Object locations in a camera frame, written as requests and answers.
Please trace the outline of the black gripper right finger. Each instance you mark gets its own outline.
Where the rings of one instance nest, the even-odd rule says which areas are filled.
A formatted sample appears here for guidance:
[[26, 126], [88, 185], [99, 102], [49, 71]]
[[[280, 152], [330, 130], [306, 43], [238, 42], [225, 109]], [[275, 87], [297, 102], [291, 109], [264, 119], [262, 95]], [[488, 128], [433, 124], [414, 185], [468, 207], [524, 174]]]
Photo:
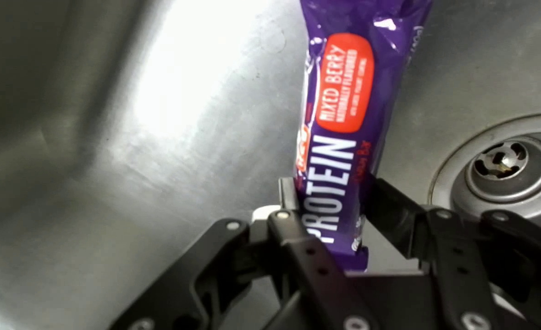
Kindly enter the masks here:
[[424, 208], [381, 177], [368, 179], [363, 214], [416, 260], [435, 284], [442, 322], [468, 330], [541, 330], [541, 227], [517, 212], [491, 208], [477, 219]]

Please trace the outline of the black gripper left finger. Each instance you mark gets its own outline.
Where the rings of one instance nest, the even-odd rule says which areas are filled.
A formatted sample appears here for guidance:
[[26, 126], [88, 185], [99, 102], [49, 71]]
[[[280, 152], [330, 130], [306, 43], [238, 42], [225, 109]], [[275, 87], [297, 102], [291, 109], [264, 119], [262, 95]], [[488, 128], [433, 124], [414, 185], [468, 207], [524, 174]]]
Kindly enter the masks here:
[[264, 330], [380, 330], [352, 278], [299, 223], [290, 177], [266, 218], [222, 218], [207, 227], [108, 330], [216, 330], [258, 278], [268, 278], [279, 311]]

